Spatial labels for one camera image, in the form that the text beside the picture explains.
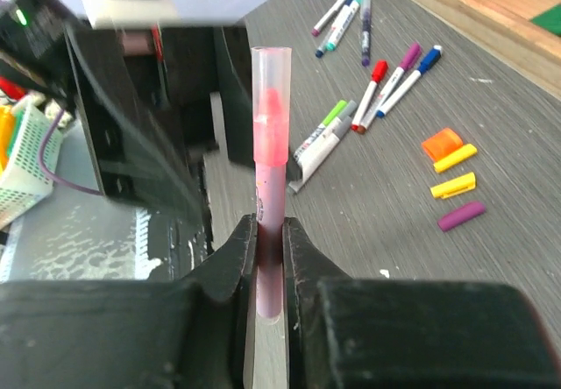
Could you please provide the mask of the pink pen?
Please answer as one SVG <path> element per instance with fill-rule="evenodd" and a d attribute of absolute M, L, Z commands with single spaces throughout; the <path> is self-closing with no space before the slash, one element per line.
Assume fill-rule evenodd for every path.
<path fill-rule="evenodd" d="M 289 47 L 254 47 L 252 53 L 253 159 L 257 235 L 257 312 L 267 319 L 283 303 L 282 225 L 289 149 Z"/>

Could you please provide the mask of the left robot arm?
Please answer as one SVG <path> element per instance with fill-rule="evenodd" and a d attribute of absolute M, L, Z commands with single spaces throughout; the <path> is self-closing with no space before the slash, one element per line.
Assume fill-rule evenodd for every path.
<path fill-rule="evenodd" d="M 217 148 L 213 94 L 229 160 L 253 167 L 243 25 L 142 19 L 93 27 L 59 0 L 12 0 L 1 9 L 1 48 L 13 60 L 1 67 L 12 81 L 75 103 L 98 187 L 115 201 L 204 223 L 190 167 Z"/>

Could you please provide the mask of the orange highlighter cap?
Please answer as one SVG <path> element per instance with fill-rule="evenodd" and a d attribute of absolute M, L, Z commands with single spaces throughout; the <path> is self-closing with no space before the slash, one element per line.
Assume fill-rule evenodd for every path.
<path fill-rule="evenodd" d="M 422 142 L 422 149 L 433 162 L 448 156 L 464 145 L 462 138 L 451 128 L 441 131 Z"/>

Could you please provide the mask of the purple marker cap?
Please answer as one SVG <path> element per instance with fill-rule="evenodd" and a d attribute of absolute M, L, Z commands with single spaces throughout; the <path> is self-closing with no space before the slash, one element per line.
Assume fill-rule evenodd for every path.
<path fill-rule="evenodd" d="M 473 218 L 486 212 L 486 205 L 483 202 L 473 201 L 452 210 L 437 221 L 437 225 L 442 232 L 452 230 L 459 225 L 471 221 Z"/>

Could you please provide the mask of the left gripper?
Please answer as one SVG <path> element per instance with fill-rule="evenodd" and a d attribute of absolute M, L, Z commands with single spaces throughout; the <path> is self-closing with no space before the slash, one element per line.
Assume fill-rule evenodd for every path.
<path fill-rule="evenodd" d="M 243 25 L 150 29 L 68 26 L 77 104 L 98 187 L 116 202 L 203 226 L 190 166 L 217 148 L 218 94 L 227 155 L 252 165 L 252 68 Z"/>

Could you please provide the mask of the yellow clip pen cap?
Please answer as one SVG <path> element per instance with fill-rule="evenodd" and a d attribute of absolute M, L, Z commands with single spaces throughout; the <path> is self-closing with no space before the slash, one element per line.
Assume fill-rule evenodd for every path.
<path fill-rule="evenodd" d="M 477 181 L 474 172 L 458 176 L 455 179 L 435 185 L 430 192 L 435 199 L 448 199 L 452 196 L 461 195 L 476 188 Z"/>

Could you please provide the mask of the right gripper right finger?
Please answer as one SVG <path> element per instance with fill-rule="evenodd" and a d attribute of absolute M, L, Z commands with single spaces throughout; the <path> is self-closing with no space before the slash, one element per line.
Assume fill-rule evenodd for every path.
<path fill-rule="evenodd" d="M 536 308 L 498 282 L 354 279 L 283 225 L 291 388 L 557 388 Z"/>

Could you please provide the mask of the yellow marker cap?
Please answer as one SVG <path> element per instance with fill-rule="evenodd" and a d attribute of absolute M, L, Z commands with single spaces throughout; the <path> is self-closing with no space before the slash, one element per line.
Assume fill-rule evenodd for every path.
<path fill-rule="evenodd" d="M 433 164 L 436 173 L 442 173 L 478 153 L 472 144 L 466 144 Z"/>

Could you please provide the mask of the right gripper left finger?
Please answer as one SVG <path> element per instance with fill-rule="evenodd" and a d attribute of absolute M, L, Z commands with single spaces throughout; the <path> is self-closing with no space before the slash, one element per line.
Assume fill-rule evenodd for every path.
<path fill-rule="evenodd" d="M 257 224 L 184 278 L 1 287 L 4 388 L 249 388 Z"/>

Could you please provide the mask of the purple capped marker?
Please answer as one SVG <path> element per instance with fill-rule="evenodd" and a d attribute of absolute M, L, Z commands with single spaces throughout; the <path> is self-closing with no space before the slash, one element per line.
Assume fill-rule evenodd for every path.
<path fill-rule="evenodd" d="M 389 96 L 391 96 L 402 76 L 415 65 L 416 61 L 419 59 L 422 53 L 423 50 L 418 43 L 415 42 L 411 45 L 411 47 L 408 49 L 403 59 L 401 60 L 401 63 L 391 74 L 390 78 L 387 80 L 387 83 L 382 88 L 378 96 L 374 99 L 373 103 L 370 105 L 369 109 L 363 116 L 362 120 L 359 123 L 359 126 L 356 129 L 357 133 L 364 134 L 367 131 L 374 118 L 376 117 L 378 109 L 389 98 Z"/>

